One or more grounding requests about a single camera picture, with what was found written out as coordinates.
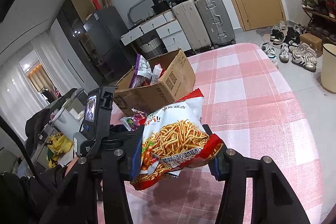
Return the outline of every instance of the sf express box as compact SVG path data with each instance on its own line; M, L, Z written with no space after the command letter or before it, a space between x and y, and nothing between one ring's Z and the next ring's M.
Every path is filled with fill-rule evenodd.
M114 102L127 116L132 116L132 108L147 113L174 103L193 90L195 74L182 50L169 52L148 60L153 70L157 63L166 69L155 85L129 89L134 68L126 73L117 83Z

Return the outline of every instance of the metal screw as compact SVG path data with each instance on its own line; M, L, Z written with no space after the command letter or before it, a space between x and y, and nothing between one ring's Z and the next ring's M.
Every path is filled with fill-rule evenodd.
M269 156L263 157L263 161L267 164L270 164L272 162L272 159Z
M78 159L78 163L79 163L79 164L84 164L84 163L86 163L86 157L81 157L81 158L79 158L79 159Z
M121 149L117 149L117 150L114 151L114 154L115 154L116 156L121 156L123 153L124 153L124 151L121 150Z
M229 148L226 150L226 153L230 156L233 156L236 153L236 151L234 149Z

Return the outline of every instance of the drawer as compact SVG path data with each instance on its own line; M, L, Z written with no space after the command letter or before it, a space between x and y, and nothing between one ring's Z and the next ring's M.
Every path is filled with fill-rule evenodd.
M172 10L169 10L168 12L163 14L167 20L167 22L172 21L174 19L174 14Z
M179 31L179 32L176 32L176 33L173 33L167 37L164 37L162 39L163 43L165 44L166 47L168 46L171 46L175 43L178 43L182 40L186 40L187 38L185 37L184 35L184 32L183 31Z
M163 24L166 24L166 23L167 23L167 20L164 17L164 15L160 15L158 17L155 17L155 18L147 21L146 23L144 23L140 27L141 27L143 33L148 33L151 30L154 30L157 27L160 27L160 26L162 26Z
M127 34L124 34L121 37L121 41L126 46L127 44L130 44L132 41L136 40L140 36L142 36L143 33L140 29L140 26L134 28L133 30L129 31Z
M180 23L177 20L174 20L156 30L157 34L160 38L167 37L173 33L176 33L178 31L181 31L182 28L180 26Z
M177 48L182 49L182 51L184 51L184 52L191 49L188 40L182 40L182 41L180 41L178 43L175 43L175 44L173 44L171 46L168 46L167 47L167 51L168 52L172 52L174 50L177 50Z

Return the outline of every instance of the pink plaid tablecloth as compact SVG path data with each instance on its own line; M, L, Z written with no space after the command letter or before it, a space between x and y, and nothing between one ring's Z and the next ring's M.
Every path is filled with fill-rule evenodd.
M268 155L283 172L312 224L322 208L322 174L314 138L294 93L258 46L236 44L188 58L205 101L202 122L245 157ZM122 112L113 105L111 124ZM209 167L187 169L144 191L125 183L135 224L214 223L224 183ZM252 179L244 223L250 223ZM103 223L102 205L98 207Z

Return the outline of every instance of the fried dough snack package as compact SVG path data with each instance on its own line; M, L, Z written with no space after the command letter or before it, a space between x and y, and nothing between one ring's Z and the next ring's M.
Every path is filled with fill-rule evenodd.
M144 190L160 179L178 176L184 167L208 164L223 145L201 125L204 96L194 90L174 104L150 114L142 135L141 171L131 184Z

